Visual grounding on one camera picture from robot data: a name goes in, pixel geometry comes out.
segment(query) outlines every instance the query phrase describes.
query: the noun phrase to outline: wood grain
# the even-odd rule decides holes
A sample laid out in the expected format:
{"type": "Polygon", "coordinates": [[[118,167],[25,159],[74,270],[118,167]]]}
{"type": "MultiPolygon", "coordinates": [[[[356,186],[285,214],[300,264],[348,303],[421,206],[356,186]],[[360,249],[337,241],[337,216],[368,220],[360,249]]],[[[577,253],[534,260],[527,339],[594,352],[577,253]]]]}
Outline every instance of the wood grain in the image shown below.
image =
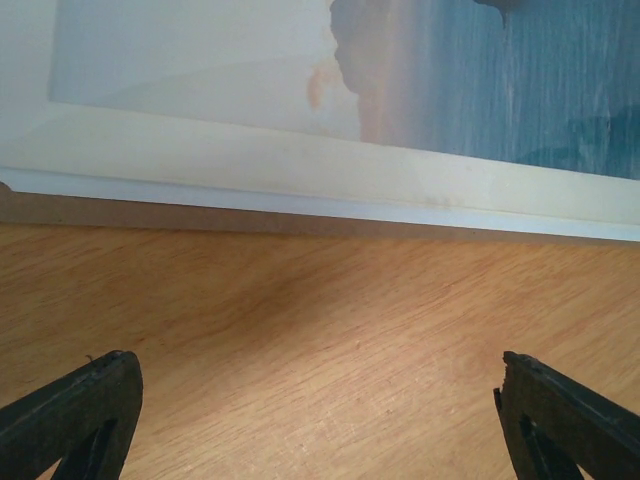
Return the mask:
{"type": "Polygon", "coordinates": [[[0,403],[135,351],[123,478],[513,478],[510,349],[640,411],[640,251],[0,226],[0,403]]]}

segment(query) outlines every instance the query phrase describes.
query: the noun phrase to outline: stain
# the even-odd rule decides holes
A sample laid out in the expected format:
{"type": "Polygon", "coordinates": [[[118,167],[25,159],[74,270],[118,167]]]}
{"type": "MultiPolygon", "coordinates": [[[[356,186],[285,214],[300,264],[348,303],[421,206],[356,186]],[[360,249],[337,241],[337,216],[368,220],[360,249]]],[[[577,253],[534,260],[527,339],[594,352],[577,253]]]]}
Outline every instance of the stain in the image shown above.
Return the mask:
{"type": "Polygon", "coordinates": [[[342,84],[342,73],[335,58],[328,58],[313,67],[307,82],[307,100],[313,110],[322,107],[327,91],[342,84]]]}

